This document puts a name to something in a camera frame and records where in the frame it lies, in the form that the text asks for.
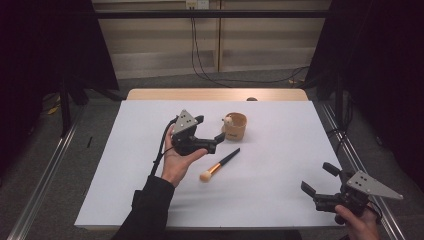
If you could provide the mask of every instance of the brush handle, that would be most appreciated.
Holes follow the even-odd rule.
[[[221,166],[224,166],[228,161],[231,160],[231,158],[233,158],[238,152],[240,152],[240,148],[237,148],[234,152],[230,153],[228,156],[226,156],[224,159],[222,159],[221,161],[219,161],[219,164],[221,164]]]

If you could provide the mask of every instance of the person's left hand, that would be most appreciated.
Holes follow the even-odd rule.
[[[170,182],[174,187],[177,187],[183,180],[190,165],[208,153],[208,150],[202,148],[187,156],[178,154],[171,143],[171,135],[174,125],[172,125],[165,137],[165,159],[163,163],[162,179]]]

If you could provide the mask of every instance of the person's right hand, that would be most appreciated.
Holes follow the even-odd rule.
[[[365,209],[361,217],[355,216],[349,209],[342,205],[335,208],[337,214],[346,220],[350,240],[378,240],[377,216]]]

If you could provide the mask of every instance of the gray carpet floor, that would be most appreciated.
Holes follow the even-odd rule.
[[[247,71],[209,74],[211,79],[238,79],[239,81],[219,81],[228,87],[239,88],[291,88],[296,87],[283,80],[292,74],[292,70]],[[295,79],[304,79],[306,70]],[[133,88],[216,88],[225,87],[216,82],[201,79],[196,75],[155,77],[144,79],[120,80],[120,91],[116,94],[126,96]],[[334,104],[334,97],[328,101],[317,101],[315,89],[306,90],[314,102],[323,126],[330,130],[323,104]],[[83,109],[83,115],[76,132],[64,155],[64,158],[49,185],[41,207],[27,232],[25,239],[109,239],[113,231],[87,231],[76,228],[73,224],[84,201],[92,177],[96,171],[110,130],[118,113],[120,103],[113,102],[102,95],[87,90],[89,103]],[[52,98],[44,103],[52,106]],[[73,115],[80,110],[71,102]],[[367,120],[353,105],[353,120],[349,125],[348,137],[353,143],[368,173],[404,195],[402,201],[386,200],[395,216],[405,239],[422,239],[424,236],[424,194],[414,182],[400,170],[390,149],[378,144],[376,135]],[[3,177],[0,188],[0,239],[7,239],[20,213],[26,206],[32,192],[37,186],[44,169],[60,140],[60,109],[52,115],[40,114],[34,132],[27,141],[24,150]],[[338,141],[333,136],[330,141],[336,148]],[[340,163],[349,169],[349,163],[343,151],[338,153]],[[346,231],[344,228],[301,229],[303,239],[339,239]],[[383,226],[380,227],[382,239],[389,239]]]

